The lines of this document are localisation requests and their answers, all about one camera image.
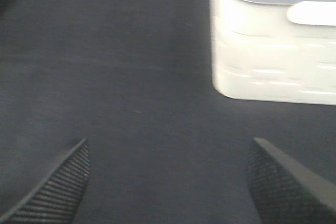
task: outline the dark gray carpet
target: dark gray carpet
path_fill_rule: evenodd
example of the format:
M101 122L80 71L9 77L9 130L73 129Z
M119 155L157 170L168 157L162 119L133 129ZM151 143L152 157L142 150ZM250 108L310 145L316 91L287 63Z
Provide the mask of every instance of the dark gray carpet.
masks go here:
M255 136L336 182L336 107L214 90L208 0L0 0L0 30L14 198L74 137L92 166L75 224L260 223L244 175Z

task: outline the floor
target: floor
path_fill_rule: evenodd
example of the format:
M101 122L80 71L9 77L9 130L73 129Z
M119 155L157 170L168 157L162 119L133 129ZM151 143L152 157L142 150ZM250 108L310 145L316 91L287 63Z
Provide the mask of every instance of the floor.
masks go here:
M0 30L0 172L23 186L86 137L74 224L259 224L256 136L336 182L336 107L213 88L208 0L0 0Z

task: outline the textured black plastic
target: textured black plastic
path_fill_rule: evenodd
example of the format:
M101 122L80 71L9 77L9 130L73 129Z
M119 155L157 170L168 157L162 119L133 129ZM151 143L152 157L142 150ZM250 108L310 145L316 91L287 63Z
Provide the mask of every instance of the textured black plastic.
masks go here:
M336 187L266 140L251 146L247 182L264 224L336 223Z
M82 140L41 186L0 223L71 223L89 174L89 150L87 142Z

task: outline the white container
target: white container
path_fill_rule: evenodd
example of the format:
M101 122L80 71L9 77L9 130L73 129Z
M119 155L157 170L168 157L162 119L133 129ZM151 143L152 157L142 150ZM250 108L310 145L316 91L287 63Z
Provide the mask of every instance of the white container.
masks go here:
M220 93L336 105L336 0L211 0L211 21Z

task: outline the white plastic bin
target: white plastic bin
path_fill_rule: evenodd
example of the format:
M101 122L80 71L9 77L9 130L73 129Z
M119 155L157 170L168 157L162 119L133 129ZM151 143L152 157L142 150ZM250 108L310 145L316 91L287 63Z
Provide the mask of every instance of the white plastic bin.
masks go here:
M211 0L211 21L220 93L336 105L336 0Z

